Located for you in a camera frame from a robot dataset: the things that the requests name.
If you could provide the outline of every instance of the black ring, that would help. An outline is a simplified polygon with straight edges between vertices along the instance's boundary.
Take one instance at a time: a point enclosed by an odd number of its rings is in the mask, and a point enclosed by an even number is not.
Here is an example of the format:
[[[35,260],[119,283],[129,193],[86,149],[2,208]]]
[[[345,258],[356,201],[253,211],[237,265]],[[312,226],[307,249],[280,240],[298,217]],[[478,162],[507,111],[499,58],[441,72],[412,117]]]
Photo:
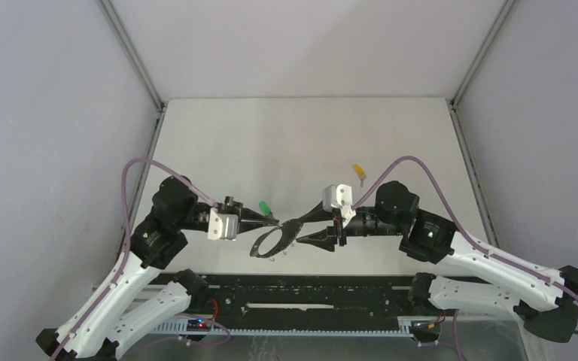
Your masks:
[[[249,256],[256,258],[270,258],[278,253],[281,253],[283,250],[286,250],[287,247],[291,245],[291,242],[293,242],[296,239],[296,237],[300,233],[300,230],[303,228],[303,224],[304,222],[301,219],[296,218],[294,220],[288,220],[287,222],[284,222],[280,226],[274,227],[270,231],[263,233],[254,242],[254,245],[251,246]],[[273,232],[279,229],[282,231],[282,236],[280,237],[278,243],[276,243],[275,246],[273,246],[273,248],[269,250],[269,252],[265,254],[258,253],[258,248],[265,241],[265,239],[269,237],[269,235],[271,235]]]

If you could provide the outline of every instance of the white tabletop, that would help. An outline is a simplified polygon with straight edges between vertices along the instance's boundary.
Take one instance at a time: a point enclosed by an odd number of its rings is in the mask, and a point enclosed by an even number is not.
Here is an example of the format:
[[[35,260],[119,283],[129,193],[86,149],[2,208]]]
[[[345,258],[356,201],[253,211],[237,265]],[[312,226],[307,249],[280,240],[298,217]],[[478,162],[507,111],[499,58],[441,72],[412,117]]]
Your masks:
[[[358,99],[176,99],[167,106],[154,159],[189,177],[219,202],[234,196],[259,211],[264,200],[280,221],[296,218],[321,201],[329,184],[353,186],[359,199],[397,157],[421,158],[436,176],[460,221],[485,240],[473,190],[455,130],[442,98]],[[360,188],[351,165],[367,173]],[[151,167],[137,223],[151,207],[164,171]],[[420,208],[448,217],[424,172],[412,162],[397,167],[399,180],[421,198]],[[373,205],[372,196],[364,205]],[[329,226],[310,223],[300,235]],[[296,244],[271,262],[249,256],[256,238],[269,228],[246,232],[236,241],[209,241],[187,231],[189,244],[168,272],[191,268],[205,273],[413,275],[433,272],[466,275],[410,259],[398,250],[399,237],[348,238],[329,253]],[[270,236],[260,253],[271,248]]]

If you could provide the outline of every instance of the purple cable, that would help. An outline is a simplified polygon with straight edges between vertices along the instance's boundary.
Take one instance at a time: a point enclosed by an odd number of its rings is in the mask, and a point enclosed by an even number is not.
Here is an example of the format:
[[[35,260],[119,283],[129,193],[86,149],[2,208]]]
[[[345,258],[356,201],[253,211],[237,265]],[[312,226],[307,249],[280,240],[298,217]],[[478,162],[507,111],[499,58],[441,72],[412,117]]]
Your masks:
[[[130,160],[127,164],[125,164],[125,168],[123,168],[123,174],[121,176],[122,178],[120,181],[120,191],[121,191],[120,197],[123,201],[123,216],[125,218],[125,239],[123,240],[123,249],[121,250],[123,258],[120,262],[118,270],[112,277],[110,284],[115,284],[116,281],[118,281],[118,278],[120,278],[120,276],[123,274],[123,270],[125,269],[125,265],[127,264],[127,260],[129,258],[129,252],[127,251],[129,250],[129,244],[132,238],[132,227],[129,224],[129,206],[127,205],[127,171],[129,171],[129,168],[131,168],[132,165],[135,165],[136,163],[147,163],[149,165],[155,165],[156,167],[161,168],[174,178],[178,179],[184,185],[186,185],[192,192],[194,192],[198,197],[200,197],[203,201],[207,202],[209,205],[213,206],[217,204],[214,199],[209,198],[205,193],[201,192],[198,188],[192,185],[192,183],[189,182],[188,179],[178,174],[170,167],[162,164],[161,162],[157,162],[155,160],[148,158],[134,158]],[[101,294],[98,297],[96,297],[94,302],[92,302],[92,304],[87,308],[87,310],[85,310],[81,318],[79,318],[78,321],[76,321],[74,326],[69,330],[68,334],[64,337],[59,346],[54,350],[52,356],[50,357],[50,361],[54,361],[59,356],[61,350],[69,342],[70,335],[78,331],[83,322],[85,322],[85,320],[92,314],[92,312],[94,312],[96,306],[98,306],[102,302],[102,300],[108,295],[109,291],[110,288],[107,285],[105,285],[105,289],[103,290],[103,292],[101,292]]]
[[[453,340],[455,343],[455,352],[458,353],[458,359],[460,361],[466,361],[466,357],[464,357],[464,353],[460,347],[460,339],[458,338],[458,315],[460,314],[460,310],[455,310],[453,314]]]
[[[388,166],[388,168],[386,168],[386,170],[384,171],[384,173],[382,173],[382,175],[380,175],[380,177],[376,180],[376,182],[369,188],[369,190],[367,190],[367,192],[364,194],[364,196],[362,196],[362,198],[360,198],[359,201],[357,201],[353,207],[351,207],[351,209],[355,210],[358,207],[360,207],[372,194],[373,192],[376,191],[376,189],[378,189],[378,187],[380,186],[380,184],[382,184],[382,181],[384,181],[384,179],[389,175],[389,173],[391,173],[391,171],[400,163],[404,162],[405,160],[412,160],[413,162],[417,163],[423,170],[424,173],[427,174],[430,182],[433,184],[433,188],[435,188],[435,191],[437,192],[437,195],[440,197],[440,200],[442,201],[442,204],[444,205],[444,208],[446,209],[446,211],[449,213],[449,216],[451,217],[451,220],[453,220],[453,223],[455,223],[455,226],[458,228],[458,230],[460,231],[460,233],[464,236],[464,238],[468,241],[468,243],[475,249],[477,249],[479,252],[484,253],[484,254],[488,254],[487,250],[480,246],[479,244],[477,244],[477,242],[475,242],[473,240],[473,238],[471,238],[471,236],[468,234],[468,232],[466,232],[466,230],[464,229],[464,227],[461,225],[461,223],[458,221],[458,218],[455,216],[455,213],[453,213],[453,210],[451,209],[451,206],[449,205],[449,203],[446,201],[446,197],[444,196],[444,193],[442,193],[442,190],[440,189],[440,186],[437,184],[437,181],[435,180],[435,177],[431,174],[430,169],[418,158],[415,156],[401,156],[400,158],[396,159],[393,163],[391,163],[390,166]],[[531,276],[536,277],[538,280],[541,280],[543,282],[546,282],[548,284],[551,283],[550,278],[548,278],[547,276],[542,275],[539,272],[536,272],[533,269],[530,269],[528,267],[525,267],[523,265],[518,264],[517,262],[512,261],[511,259],[507,259],[505,257],[502,257],[496,253],[493,253],[492,255],[490,255],[491,258],[494,258],[502,263],[505,263],[507,265],[510,265],[514,268],[517,268],[521,271],[524,271],[526,273],[528,273]],[[560,284],[559,282],[553,282],[552,283],[553,286],[559,288],[560,290],[562,290],[563,292],[565,292],[566,294],[568,294],[570,297],[572,297],[577,303],[578,303],[578,295],[573,292],[571,289],[569,289],[568,287],[566,287],[563,284]]]
[[[162,344],[163,342],[168,342],[168,341],[178,341],[178,340],[185,340],[186,342],[190,342],[192,344],[199,344],[201,346],[218,346],[219,344],[226,344],[230,339],[231,339],[231,332],[229,331],[228,328],[226,328],[225,326],[219,324],[218,322],[214,321],[214,320],[210,320],[210,319],[206,319],[206,318],[201,318],[199,316],[196,316],[195,314],[187,314],[187,313],[180,313],[179,315],[181,316],[185,316],[185,317],[189,317],[189,318],[193,318],[193,319],[197,319],[197,320],[205,320],[205,322],[209,322],[214,326],[217,326],[219,329],[222,329],[223,331],[225,331],[225,333],[227,334],[226,338],[222,341],[216,341],[216,342],[200,342],[200,341],[193,341],[190,340],[188,338],[184,338],[182,336],[170,336],[170,337],[164,337],[164,338],[159,338],[156,341],[150,342],[149,344],[146,344],[145,346],[141,347],[141,348],[137,348],[136,350],[132,350],[131,352],[128,352],[127,355],[136,355],[137,353],[141,353],[145,350],[147,350],[148,348],[151,348],[153,346],[156,346],[157,344]]]

